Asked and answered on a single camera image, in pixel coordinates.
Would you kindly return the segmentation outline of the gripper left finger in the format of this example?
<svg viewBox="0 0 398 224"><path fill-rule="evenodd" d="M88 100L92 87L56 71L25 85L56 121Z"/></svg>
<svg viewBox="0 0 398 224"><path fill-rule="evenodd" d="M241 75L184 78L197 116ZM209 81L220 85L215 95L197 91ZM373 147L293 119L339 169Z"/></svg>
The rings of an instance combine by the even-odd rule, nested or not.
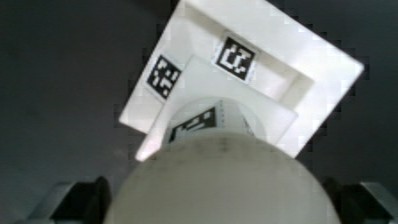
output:
<svg viewBox="0 0 398 224"><path fill-rule="evenodd" d="M110 201L110 184L103 176L92 182L60 182L16 224L103 224Z"/></svg>

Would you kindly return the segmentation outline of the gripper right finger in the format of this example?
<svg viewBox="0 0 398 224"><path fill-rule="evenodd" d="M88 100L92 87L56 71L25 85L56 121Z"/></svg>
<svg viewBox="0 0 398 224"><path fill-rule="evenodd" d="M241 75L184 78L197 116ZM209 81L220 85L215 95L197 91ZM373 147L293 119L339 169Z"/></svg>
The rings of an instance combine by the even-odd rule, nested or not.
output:
<svg viewBox="0 0 398 224"><path fill-rule="evenodd" d="M341 224L398 224L398 198L378 182L323 181Z"/></svg>

